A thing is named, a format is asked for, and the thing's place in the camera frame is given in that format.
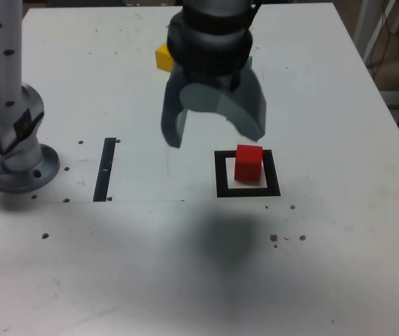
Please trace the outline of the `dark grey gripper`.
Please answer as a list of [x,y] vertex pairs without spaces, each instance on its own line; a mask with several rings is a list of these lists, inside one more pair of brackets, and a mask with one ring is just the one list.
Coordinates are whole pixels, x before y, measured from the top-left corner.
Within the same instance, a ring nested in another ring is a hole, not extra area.
[[180,148],[187,109],[225,117],[243,137],[259,141],[265,135],[265,96],[250,66],[233,74],[215,76],[176,66],[167,81],[162,107],[161,130],[167,144]]

